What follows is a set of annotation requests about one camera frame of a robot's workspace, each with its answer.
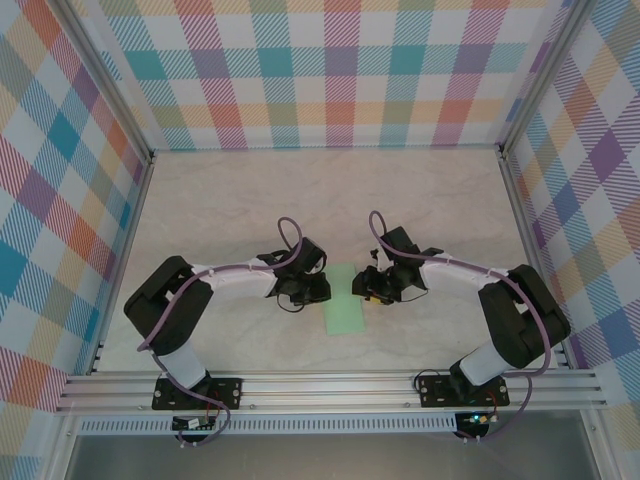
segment plaid wall panel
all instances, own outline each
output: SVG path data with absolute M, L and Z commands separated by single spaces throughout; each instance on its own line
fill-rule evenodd
M 0 0 L 0 478 L 90 352 L 142 161 L 45 0 Z
M 566 11 L 561 0 L 74 3 L 147 136 L 174 150 L 493 144 L 536 68 L 529 44 L 558 30 L 541 31 L 545 14 Z
M 511 163 L 582 367 L 640 474 L 640 2 L 600 0 Z
M 549 54 L 551 46 L 558 38 L 558 35 L 560 34 L 560 31 L 562 30 L 565 24 L 565 21 L 567 20 L 567 17 L 569 15 L 569 12 L 571 10 L 571 7 L 573 6 L 574 3 L 575 3 L 575 0 L 563 0 L 562 5 L 558 10 L 558 13 L 556 14 L 556 17 L 553 19 L 551 28 L 548 30 L 547 35 L 544 38 L 544 42 L 542 42 L 542 45 L 540 46 L 540 49 L 536 54 L 535 60 L 533 61 L 533 63 L 531 63 L 531 66 L 529 67 L 529 71 L 527 72 L 525 80 L 522 83 L 520 90 L 518 91 L 518 96 L 516 97 L 516 100 L 511 105 L 511 109 L 509 110 L 507 119 L 504 122 L 502 130 L 500 131 L 500 135 L 497 138 L 497 143 L 500 143 L 500 144 L 504 143 L 504 139 L 507 135 L 507 132 L 511 127 L 511 125 L 513 124 L 513 120 L 516 114 L 518 113 L 518 111 L 520 110 L 520 106 L 522 105 L 522 102 L 524 101 L 525 98 L 527 98 L 527 95 L 531 91 L 531 87 L 533 86 L 536 79 L 538 78 L 540 69 L 544 65 L 544 62 L 547 60 L 547 56 Z

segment black bracket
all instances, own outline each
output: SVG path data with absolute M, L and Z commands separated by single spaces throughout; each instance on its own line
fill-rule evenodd
M 422 408 L 434 407 L 506 407 L 509 405 L 507 384 L 502 377 L 496 377 L 482 390 L 462 399 L 451 385 L 450 375 L 421 375 L 416 387 L 420 393 Z
M 242 398 L 241 378 L 205 377 L 193 390 L 201 395 L 219 400 L 229 410 L 238 410 Z M 151 402 L 152 410 L 206 410 L 207 402 L 193 398 L 178 390 L 168 378 L 158 378 Z
M 216 426 L 216 415 L 216 411 L 211 413 L 208 421 L 204 416 L 173 417 L 171 420 L 171 430 L 175 432 L 188 431 L 193 433 L 212 431 Z
M 459 438 L 484 437 L 489 432 L 489 422 L 481 423 L 478 417 L 473 413 L 456 413 L 456 431 L 453 434 Z

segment purple cable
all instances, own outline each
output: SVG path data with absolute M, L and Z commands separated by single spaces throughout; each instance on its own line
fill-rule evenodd
M 158 323 L 156 323 L 155 327 L 153 327 L 153 330 L 151 330 L 151 333 L 149 333 L 147 338 L 145 338 L 143 340 L 143 342 L 138 346 L 138 352 L 142 352 L 144 350 L 148 350 L 149 349 L 149 345 L 151 344 L 151 342 L 153 342 L 153 339 L 156 338 L 156 335 L 158 335 L 158 333 L 160 332 L 160 329 L 164 326 L 164 324 L 167 321 L 167 318 L 169 318 L 169 314 L 171 313 L 171 310 L 173 310 L 173 307 L 175 306 L 176 302 L 180 299 L 182 294 L 184 294 L 184 292 L 187 290 L 187 288 L 189 288 L 191 286 L 191 284 L 194 283 L 196 280 L 198 280 L 198 279 L 200 279 L 202 277 L 205 277 L 205 276 L 207 276 L 207 275 L 209 275 L 211 273 L 224 272 L 224 271 L 227 271 L 227 270 L 257 270 L 257 271 L 263 271 L 264 272 L 264 271 L 271 271 L 271 270 L 276 270 L 278 268 L 286 267 L 287 265 L 292 263 L 298 257 L 298 255 L 300 255 L 300 250 L 302 250 L 302 241 L 301 241 L 302 240 L 302 229 L 300 228 L 300 225 L 298 225 L 296 223 L 296 221 L 293 220 L 292 218 L 280 217 L 278 219 L 278 230 L 280 231 L 280 235 L 282 236 L 282 239 L 284 240 L 285 244 L 287 244 L 287 245 L 289 245 L 289 243 L 287 242 L 287 239 L 284 236 L 284 232 L 282 231 L 282 227 L 280 226 L 281 223 L 284 222 L 284 221 L 289 222 L 291 225 L 293 225 L 294 228 L 296 229 L 296 231 L 298 232 L 298 245 L 296 246 L 296 249 L 293 252 L 293 255 L 291 257 L 289 257 L 284 262 L 276 263 L 275 265 L 267 265 L 267 266 L 245 265 L 245 264 L 222 265 L 222 266 L 219 266 L 219 267 L 209 268 L 209 269 L 204 270 L 202 272 L 196 273 L 192 277 L 189 277 L 189 279 L 186 282 L 184 282 L 182 284 L 182 286 L 178 289 L 178 291 L 173 296 L 173 298 L 171 298 L 171 301 L 169 302 L 169 305 L 167 305 L 167 308 L 165 308 L 164 312 L 162 313 L 162 316 L 160 317 L 160 320 L 158 320 Z
M 178 432 L 178 439 L 182 442 L 182 445 L 186 445 L 186 446 L 192 447 L 192 448 L 201 447 L 202 445 L 206 445 L 207 443 L 212 442 L 213 440 L 218 438 L 220 436 L 220 434 L 224 430 L 226 430 L 226 428 L 229 426 L 229 423 L 231 422 L 231 411 L 229 411 L 229 407 L 227 407 L 224 403 L 222 403 L 222 402 L 220 402 L 218 400 L 214 400 L 213 398 L 209 398 L 209 397 L 206 397 L 204 395 L 200 395 L 199 393 L 196 393 L 196 392 L 193 392 L 193 391 L 189 390 L 187 387 L 185 387 L 180 382 L 178 382 L 173 377 L 173 375 L 171 375 L 167 371 L 167 368 L 164 366 L 164 364 L 160 361 L 160 359 L 158 358 L 158 356 L 155 353 L 151 354 L 151 358 L 153 358 L 153 361 L 156 362 L 156 365 L 158 365 L 160 367 L 160 370 L 162 370 L 162 372 L 167 375 L 167 378 L 173 384 L 173 386 L 176 387 L 178 390 L 180 390 L 182 393 L 190 395 L 195 399 L 202 400 L 203 402 L 210 403 L 211 405 L 214 405 L 214 406 L 220 408 L 221 410 L 224 410 L 224 413 L 226 414 L 226 418 L 224 419 L 224 423 L 222 424 L 222 427 L 220 427 L 219 430 L 217 430 L 216 432 L 212 433 L 211 435 L 208 435 L 207 438 L 205 438 L 201 442 L 188 442 L 182 437 L 182 430 L 179 431 Z
M 160 329 L 163 327 L 163 325 L 166 323 L 167 318 L 169 318 L 169 315 L 171 314 L 171 310 L 173 310 L 176 302 L 180 299 L 180 297 L 184 294 L 184 292 L 187 290 L 187 288 L 189 288 L 189 286 L 191 286 L 191 284 L 193 284 L 196 280 L 209 275 L 211 273 L 216 273 L 216 272 L 224 272 L 227 270 L 257 270 L 257 271 L 272 271 L 272 270 L 276 270 L 278 268 L 283 268 L 286 267 L 287 265 L 291 264 L 297 257 L 298 255 L 300 255 L 300 250 L 302 250 L 302 229 L 300 228 L 300 225 L 298 225 L 296 223 L 295 220 L 293 220 L 292 218 L 289 217 L 280 217 L 278 219 L 278 231 L 280 232 L 280 236 L 282 237 L 282 240 L 284 241 L 284 243 L 287 245 L 287 247 L 289 247 L 289 249 L 291 249 L 291 246 L 289 245 L 289 242 L 287 241 L 287 239 L 284 236 L 284 232 L 282 230 L 282 222 L 289 222 L 291 225 L 294 226 L 294 228 L 296 229 L 296 232 L 298 233 L 298 244 L 296 245 L 296 249 L 293 252 L 293 255 L 291 257 L 289 257 L 287 260 L 280 262 L 280 263 L 276 263 L 274 265 L 268 265 L 268 266 L 260 266 L 260 265 L 245 265 L 245 264 L 236 264 L 236 265 L 222 265 L 219 267 L 212 267 L 209 268 L 207 270 L 204 270 L 202 272 L 196 273 L 193 276 L 189 277 L 189 279 L 187 279 L 186 282 L 184 282 L 182 284 L 182 286 L 178 289 L 178 291 L 176 292 L 176 294 L 173 296 L 173 298 L 171 298 L 171 301 L 169 302 L 169 305 L 167 305 L 167 308 L 165 308 L 164 312 L 162 313 L 162 315 L 160 316 L 160 319 L 158 320 L 158 323 L 156 323 L 156 325 L 153 327 L 153 330 L 151 330 L 151 333 L 149 333 L 149 335 L 144 339 L 144 341 L 140 344 L 140 346 L 138 346 L 138 352 L 142 352 L 144 350 L 149 350 L 150 348 L 150 344 L 151 342 L 153 342 L 153 339 L 156 337 L 156 335 L 158 335 L 158 332 L 160 332 Z M 226 418 L 224 423 L 222 424 L 222 427 L 220 427 L 220 429 L 218 429 L 216 432 L 212 433 L 211 435 L 207 436 L 207 438 L 205 438 L 204 440 L 202 440 L 201 442 L 187 442 L 183 437 L 182 437 L 182 432 L 178 432 L 178 438 L 180 439 L 180 441 L 182 442 L 182 445 L 186 445 L 189 447 L 199 447 L 202 445 L 206 445 L 207 443 L 215 440 L 218 436 L 220 436 L 220 434 L 229 426 L 229 423 L 231 422 L 231 412 L 229 410 L 229 408 L 222 402 L 215 400 L 213 398 L 209 398 L 207 396 L 204 395 L 200 395 L 199 393 L 193 392 L 191 390 L 189 390 L 188 388 L 186 388 L 185 386 L 181 385 L 180 382 L 178 382 L 173 375 L 171 375 L 168 371 L 167 368 L 164 366 L 164 364 L 160 361 L 160 359 L 158 358 L 158 356 L 155 353 L 151 353 L 151 357 L 153 358 L 153 360 L 156 362 L 156 364 L 158 365 L 158 367 L 160 367 L 160 370 L 162 370 L 162 372 L 164 374 L 166 374 L 167 378 L 169 379 L 169 381 L 181 392 L 190 395 L 191 397 L 197 399 L 197 400 L 202 400 L 203 402 L 207 402 L 210 403 L 211 405 L 214 405 L 222 410 L 225 411 L 226 413 Z
M 525 303 L 525 305 L 527 306 L 527 308 L 531 312 L 531 315 L 533 316 L 533 320 L 536 322 L 536 325 L 537 325 L 538 329 L 540 330 L 540 336 L 542 337 L 542 344 L 544 345 L 544 362 L 543 362 L 542 366 L 538 370 L 535 370 L 533 372 L 525 372 L 525 373 L 515 373 L 515 372 L 509 373 L 509 372 L 506 372 L 506 373 L 503 374 L 505 377 L 520 377 L 520 376 L 524 376 L 524 377 L 527 378 L 529 386 L 528 386 L 528 389 L 527 389 L 527 395 L 525 396 L 525 398 L 524 398 L 524 400 L 522 402 L 522 405 L 520 405 L 520 408 L 515 413 L 515 415 L 513 417 L 511 417 L 509 422 L 506 425 L 504 425 L 502 428 L 500 428 L 500 430 L 498 430 L 497 432 L 493 432 L 493 433 L 491 433 L 489 435 L 486 435 L 484 438 L 496 438 L 499 435 L 502 435 L 502 432 L 504 430 L 507 430 L 507 426 L 512 425 L 514 423 L 514 420 L 517 420 L 522 415 L 522 412 L 524 412 L 524 409 L 527 408 L 527 405 L 529 404 L 529 400 L 531 400 L 531 394 L 533 393 L 533 382 L 532 382 L 531 378 L 532 377 L 537 377 L 538 375 L 542 375 L 545 371 L 547 371 L 547 369 L 549 368 L 549 364 L 551 363 L 551 342 L 549 341 L 549 335 L 547 334 L 547 329 L 544 327 L 544 323 L 542 322 L 542 318 L 540 318 L 540 314 L 535 309 L 535 307 L 534 307 L 533 303 L 531 302 L 531 300 L 529 299 L 529 297 L 527 297 L 527 295 L 522 291 L 522 289 L 518 286 L 518 284 L 515 283 L 513 280 L 511 280 L 509 277 L 507 277 L 505 275 L 502 275 L 499 272 L 495 272 L 495 271 L 493 271 L 491 269 L 480 267 L 479 265 L 474 265 L 472 263 L 463 262 L 462 260 L 457 260 L 455 258 L 446 259 L 446 258 L 439 258 L 439 257 L 428 257 L 426 255 L 418 255 L 418 254 L 406 253 L 406 252 L 401 252 L 400 250 L 396 250 L 391 245 L 389 245 L 384 240 L 382 240 L 382 238 L 380 237 L 380 235 L 376 231 L 375 226 L 373 225 L 374 217 L 378 217 L 378 219 L 380 220 L 380 223 L 382 224 L 382 229 L 385 232 L 387 231 L 387 224 L 384 221 L 384 217 L 377 210 L 373 210 L 369 214 L 369 228 L 371 229 L 371 232 L 373 233 L 373 236 L 376 238 L 378 243 L 380 245 L 382 245 L 385 249 L 390 251 L 391 253 L 393 253 L 395 255 L 398 255 L 400 257 L 415 258 L 417 260 L 423 260 L 424 262 L 446 263 L 446 264 L 456 265 L 456 266 L 459 266 L 459 267 L 462 267 L 462 268 L 466 268 L 466 269 L 474 271 L 474 272 L 480 272 L 480 273 L 484 273 L 486 275 L 491 275 L 492 277 L 498 278 L 499 280 L 501 280 L 504 283 L 506 283 L 507 285 L 509 285 L 509 287 L 511 287 L 511 289 L 518 294 L 520 299 Z

